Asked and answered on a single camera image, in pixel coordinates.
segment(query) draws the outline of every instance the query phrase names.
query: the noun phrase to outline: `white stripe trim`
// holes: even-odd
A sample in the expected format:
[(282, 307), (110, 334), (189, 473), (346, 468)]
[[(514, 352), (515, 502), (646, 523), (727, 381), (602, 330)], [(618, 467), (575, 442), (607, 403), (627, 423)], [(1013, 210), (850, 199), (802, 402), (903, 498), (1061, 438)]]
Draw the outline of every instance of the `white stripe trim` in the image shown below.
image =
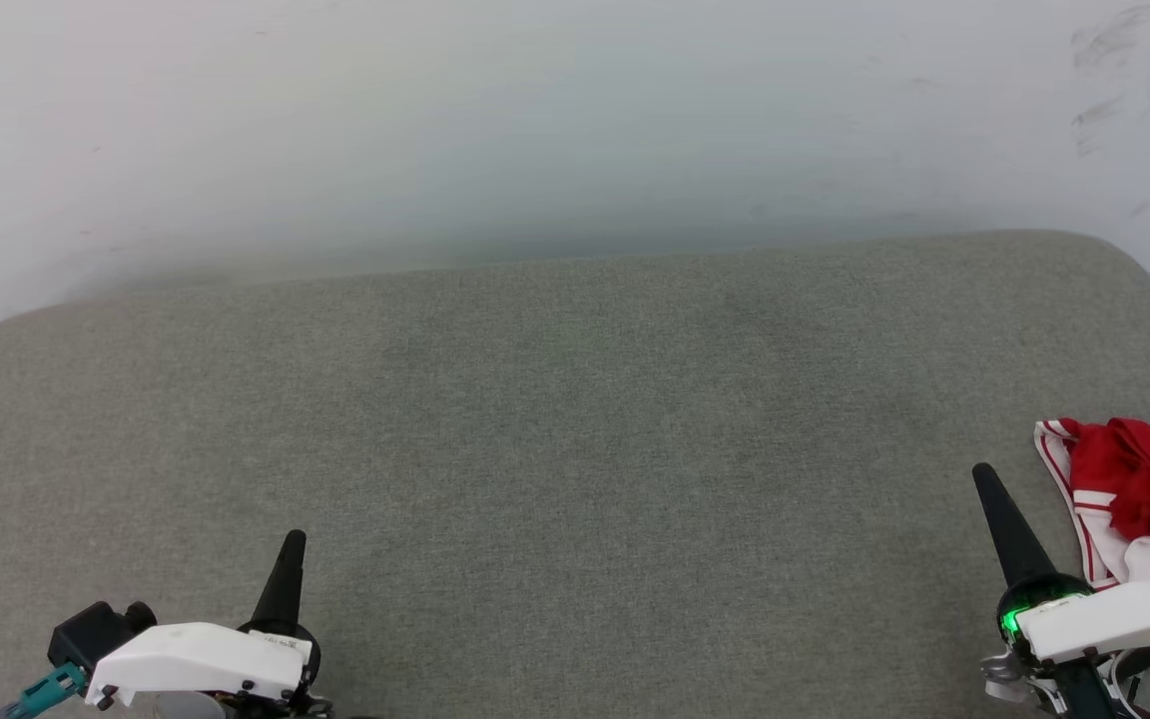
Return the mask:
[(1112, 528), (1112, 513), (1098, 510), (1076, 510), (1078, 517), (1090, 531), (1090, 543), (1099, 552), (1103, 565), (1113, 579), (1130, 581), (1130, 568), (1126, 564), (1126, 550), (1130, 541)]
[(1059, 431), (1067, 431), (1058, 420), (1036, 422), (1036, 431), (1033, 434), (1033, 441), (1036, 444), (1036, 454), (1041, 457), (1042, 464), (1049, 469), (1050, 479), (1055, 480), (1055, 485), (1058, 487), (1059, 495), (1063, 495), (1064, 504), (1067, 504), (1068, 518), (1072, 518), (1072, 527), (1076, 529), (1076, 543), (1081, 545), (1081, 574), (1086, 578), (1087, 582), (1090, 582), (1090, 587), (1099, 588), (1099, 583), (1113, 580), (1099, 576), (1098, 572), (1091, 572), (1091, 567), (1095, 569), (1103, 567), (1103, 559), (1098, 557), (1098, 552), (1095, 551), (1092, 545), (1086, 543), (1086, 523), (1082, 522), (1081, 518), (1078, 518), (1076, 506), (1072, 505), (1072, 488), (1064, 485), (1063, 480), (1059, 480), (1059, 477), (1072, 476), (1072, 456), (1063, 446), (1064, 438), (1070, 437), (1057, 434), (1055, 428), (1058, 428)]
[(1112, 504), (1116, 497), (1110, 491), (1095, 491), (1089, 490), (1089, 488), (1079, 488), (1072, 492), (1072, 502), (1081, 502), (1082, 504), (1101, 504), (1106, 506)]

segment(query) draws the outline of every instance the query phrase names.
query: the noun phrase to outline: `gray upholstered cushion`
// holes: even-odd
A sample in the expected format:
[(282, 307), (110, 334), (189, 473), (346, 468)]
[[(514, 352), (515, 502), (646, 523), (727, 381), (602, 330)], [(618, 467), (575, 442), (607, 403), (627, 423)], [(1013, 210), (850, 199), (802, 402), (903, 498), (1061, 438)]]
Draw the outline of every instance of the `gray upholstered cushion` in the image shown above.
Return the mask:
[(1114, 414), (1150, 420), (1150, 278), (1051, 232), (26, 314), (0, 704), (92, 601), (240, 624), (302, 527), (346, 710), (1029, 716), (980, 686), (1003, 579), (968, 469), (1076, 571), (1033, 423)]

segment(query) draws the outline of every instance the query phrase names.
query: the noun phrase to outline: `black knob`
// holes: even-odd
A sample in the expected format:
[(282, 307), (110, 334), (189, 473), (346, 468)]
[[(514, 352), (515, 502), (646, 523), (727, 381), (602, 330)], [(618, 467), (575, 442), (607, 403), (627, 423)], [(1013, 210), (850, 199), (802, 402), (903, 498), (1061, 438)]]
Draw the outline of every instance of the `black knob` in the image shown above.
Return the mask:
[(154, 615), (154, 611), (144, 602), (133, 602), (131, 606), (128, 606), (123, 617), (126, 618), (128, 627), (131, 627), (132, 632), (137, 634), (159, 624), (159, 618)]

